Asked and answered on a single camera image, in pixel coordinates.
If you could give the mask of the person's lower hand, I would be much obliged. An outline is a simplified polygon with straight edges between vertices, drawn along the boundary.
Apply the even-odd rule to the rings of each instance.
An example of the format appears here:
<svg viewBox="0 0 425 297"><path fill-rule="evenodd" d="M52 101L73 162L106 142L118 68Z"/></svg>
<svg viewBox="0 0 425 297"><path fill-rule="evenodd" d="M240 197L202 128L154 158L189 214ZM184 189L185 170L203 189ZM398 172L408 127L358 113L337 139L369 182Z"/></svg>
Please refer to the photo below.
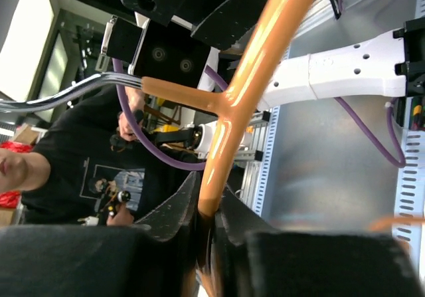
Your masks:
<svg viewBox="0 0 425 297"><path fill-rule="evenodd" d="M106 225L107 226L129 226L132 225L134 217L130 210L126 207L125 203L120 203L116 206L116 214L112 217L109 216Z"/></svg>

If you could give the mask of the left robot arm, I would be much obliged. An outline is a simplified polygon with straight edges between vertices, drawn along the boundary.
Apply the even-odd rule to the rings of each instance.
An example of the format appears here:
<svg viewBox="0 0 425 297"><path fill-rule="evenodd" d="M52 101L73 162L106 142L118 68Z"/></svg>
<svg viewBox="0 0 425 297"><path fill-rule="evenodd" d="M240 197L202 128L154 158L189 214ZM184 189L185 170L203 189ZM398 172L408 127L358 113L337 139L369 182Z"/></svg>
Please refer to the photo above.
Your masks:
<svg viewBox="0 0 425 297"><path fill-rule="evenodd" d="M182 80L145 74L144 90L215 114L265 110L340 96L419 96L424 93L424 20L340 49L279 60L315 0L121 0L150 23L173 16L193 25L192 37L228 49L247 31L252 38L228 89L185 88Z"/></svg>

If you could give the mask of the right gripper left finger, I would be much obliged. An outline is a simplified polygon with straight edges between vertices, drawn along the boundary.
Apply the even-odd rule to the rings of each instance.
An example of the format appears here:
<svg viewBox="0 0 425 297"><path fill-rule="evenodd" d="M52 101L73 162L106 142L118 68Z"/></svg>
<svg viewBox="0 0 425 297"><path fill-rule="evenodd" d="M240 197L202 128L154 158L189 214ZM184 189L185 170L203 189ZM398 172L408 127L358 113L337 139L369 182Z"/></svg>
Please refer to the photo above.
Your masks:
<svg viewBox="0 0 425 297"><path fill-rule="evenodd" d="M201 178L132 227L1 229L2 296L192 296Z"/></svg>

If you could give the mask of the person's upper hand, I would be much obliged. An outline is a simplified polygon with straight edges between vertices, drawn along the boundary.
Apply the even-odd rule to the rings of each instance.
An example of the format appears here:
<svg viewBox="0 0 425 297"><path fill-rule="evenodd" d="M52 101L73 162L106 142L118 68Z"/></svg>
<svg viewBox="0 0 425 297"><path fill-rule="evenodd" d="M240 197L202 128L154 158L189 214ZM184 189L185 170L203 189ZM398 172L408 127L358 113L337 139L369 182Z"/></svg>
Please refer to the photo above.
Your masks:
<svg viewBox="0 0 425 297"><path fill-rule="evenodd" d="M127 142L132 142L137 139L131 126L134 120L132 114L136 111L143 111L145 106L145 94L141 89L128 86L117 86L116 90L122 108L122 112L118 119L120 137Z"/></svg>

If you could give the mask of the orange hanger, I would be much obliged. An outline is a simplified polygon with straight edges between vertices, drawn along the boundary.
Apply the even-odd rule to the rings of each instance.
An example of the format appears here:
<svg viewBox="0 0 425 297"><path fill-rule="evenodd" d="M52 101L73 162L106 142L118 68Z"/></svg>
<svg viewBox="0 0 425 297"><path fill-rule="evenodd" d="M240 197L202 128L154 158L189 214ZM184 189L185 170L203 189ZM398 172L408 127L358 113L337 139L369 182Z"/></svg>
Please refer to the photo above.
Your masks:
<svg viewBox="0 0 425 297"><path fill-rule="evenodd" d="M43 226L1 230L2 296L189 296L195 274L209 296L423 296L401 243L380 229L419 224L389 217L366 233L288 233L269 226L224 183L248 119L263 101L290 102L416 93L410 44L424 19L372 40L378 62L361 66L350 48L280 62L313 0L268 0L226 91L207 93L161 76L103 74L36 103L56 106L99 85L135 86L218 115L205 174L133 227Z"/></svg>

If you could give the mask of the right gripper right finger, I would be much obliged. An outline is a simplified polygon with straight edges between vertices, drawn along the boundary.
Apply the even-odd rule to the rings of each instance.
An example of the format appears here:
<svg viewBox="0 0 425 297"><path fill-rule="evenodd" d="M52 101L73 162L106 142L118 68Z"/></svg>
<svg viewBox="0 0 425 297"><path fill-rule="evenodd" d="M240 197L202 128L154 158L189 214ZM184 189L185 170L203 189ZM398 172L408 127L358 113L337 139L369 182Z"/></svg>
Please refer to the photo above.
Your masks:
<svg viewBox="0 0 425 297"><path fill-rule="evenodd" d="M219 296L420 296L408 255L376 233L292 232L271 227L231 191L215 216Z"/></svg>

